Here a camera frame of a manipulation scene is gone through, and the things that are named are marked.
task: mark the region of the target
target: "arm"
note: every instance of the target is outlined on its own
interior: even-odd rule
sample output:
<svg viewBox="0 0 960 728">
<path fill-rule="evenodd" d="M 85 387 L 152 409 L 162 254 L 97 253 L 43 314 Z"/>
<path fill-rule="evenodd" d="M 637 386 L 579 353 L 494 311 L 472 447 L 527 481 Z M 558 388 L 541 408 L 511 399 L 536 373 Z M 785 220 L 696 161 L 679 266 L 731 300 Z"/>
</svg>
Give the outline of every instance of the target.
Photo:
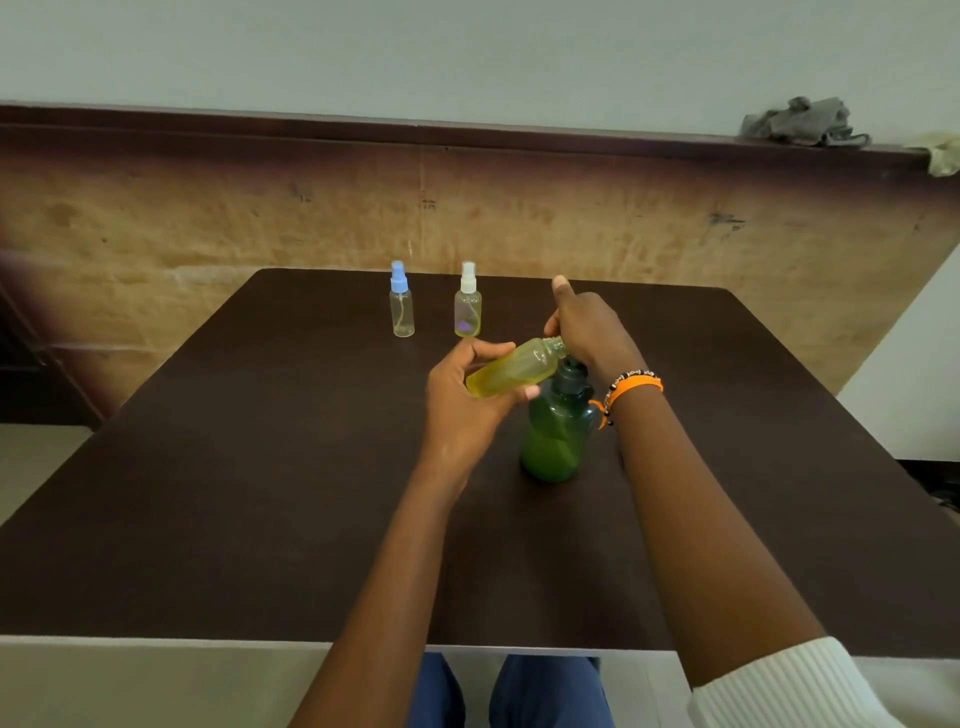
<svg viewBox="0 0 960 728">
<path fill-rule="evenodd" d="M 554 279 L 547 335 L 606 387 L 647 369 L 616 314 Z M 693 687 L 786 647 L 825 636 L 786 574 L 720 487 L 656 387 L 635 387 L 612 412 L 636 514 L 670 634 Z"/>
<path fill-rule="evenodd" d="M 426 646 L 447 517 L 510 409 L 538 387 L 487 400 L 464 374 L 513 344 L 464 339 L 430 373 L 420 458 L 340 638 L 303 697 L 291 728 L 402 726 Z"/>
</svg>

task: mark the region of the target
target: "green bottle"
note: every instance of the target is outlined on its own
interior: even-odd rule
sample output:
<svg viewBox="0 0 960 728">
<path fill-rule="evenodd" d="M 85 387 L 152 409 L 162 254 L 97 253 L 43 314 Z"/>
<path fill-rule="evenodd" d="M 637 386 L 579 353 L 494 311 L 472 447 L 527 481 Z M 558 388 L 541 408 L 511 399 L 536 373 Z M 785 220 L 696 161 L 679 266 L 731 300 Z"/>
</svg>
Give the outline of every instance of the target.
<svg viewBox="0 0 960 728">
<path fill-rule="evenodd" d="M 587 367 L 572 356 L 561 359 L 557 373 L 540 385 L 540 396 L 527 405 L 530 426 L 520 451 L 527 473 L 545 483 L 576 474 L 598 411 L 589 403 L 592 397 Z"/>
</svg>

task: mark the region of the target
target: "wrist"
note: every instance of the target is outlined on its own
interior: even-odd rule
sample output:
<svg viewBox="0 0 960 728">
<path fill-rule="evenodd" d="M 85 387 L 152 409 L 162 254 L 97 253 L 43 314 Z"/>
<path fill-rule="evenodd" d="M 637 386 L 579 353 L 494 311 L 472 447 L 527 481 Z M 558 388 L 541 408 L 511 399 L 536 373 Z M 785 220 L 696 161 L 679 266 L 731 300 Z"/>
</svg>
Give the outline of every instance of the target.
<svg viewBox="0 0 960 728">
<path fill-rule="evenodd" d="M 410 475 L 408 490 L 449 501 L 453 505 L 464 489 L 469 473 L 455 473 L 443 463 L 421 457 Z"/>
<path fill-rule="evenodd" d="M 596 374 L 600 379 L 600 386 L 606 390 L 618 376 L 636 369 L 647 368 L 647 363 L 639 349 L 632 347 L 622 351 L 607 352 L 597 360 Z"/>
</svg>

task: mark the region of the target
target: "clear plastic bottle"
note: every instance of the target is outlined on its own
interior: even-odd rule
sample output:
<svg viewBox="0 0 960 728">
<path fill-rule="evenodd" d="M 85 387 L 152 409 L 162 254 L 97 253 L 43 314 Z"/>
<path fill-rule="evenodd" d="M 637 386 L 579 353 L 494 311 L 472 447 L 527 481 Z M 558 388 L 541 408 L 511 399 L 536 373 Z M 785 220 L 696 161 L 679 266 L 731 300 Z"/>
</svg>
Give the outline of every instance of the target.
<svg viewBox="0 0 960 728">
<path fill-rule="evenodd" d="M 587 367 L 572 356 L 562 359 L 557 373 L 540 388 L 540 396 L 527 405 L 530 425 L 520 463 L 537 480 L 559 483 L 577 473 L 599 410 L 590 404 Z"/>
<path fill-rule="evenodd" d="M 566 356 L 564 340 L 530 339 L 502 359 L 467 377 L 467 391 L 475 397 L 493 397 L 526 384 L 538 384 L 557 371 Z"/>
<path fill-rule="evenodd" d="M 465 260 L 460 274 L 460 290 L 453 297 L 453 332 L 457 336 L 480 334 L 480 309 L 483 299 L 477 290 L 476 265 Z"/>
<path fill-rule="evenodd" d="M 403 261 L 395 260 L 390 269 L 390 313 L 394 317 L 394 334 L 406 338 L 414 333 L 414 299 L 407 285 Z"/>
</svg>

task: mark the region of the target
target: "sweater cuff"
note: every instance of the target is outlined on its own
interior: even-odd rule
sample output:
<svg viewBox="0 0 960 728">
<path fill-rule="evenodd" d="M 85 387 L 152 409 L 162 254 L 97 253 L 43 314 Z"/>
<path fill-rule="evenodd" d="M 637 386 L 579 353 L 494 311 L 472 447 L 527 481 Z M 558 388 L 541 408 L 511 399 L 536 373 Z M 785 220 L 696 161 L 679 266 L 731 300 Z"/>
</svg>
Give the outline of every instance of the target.
<svg viewBox="0 0 960 728">
<path fill-rule="evenodd" d="M 760 658 L 693 691 L 698 728 L 900 726 L 833 637 Z"/>
</svg>

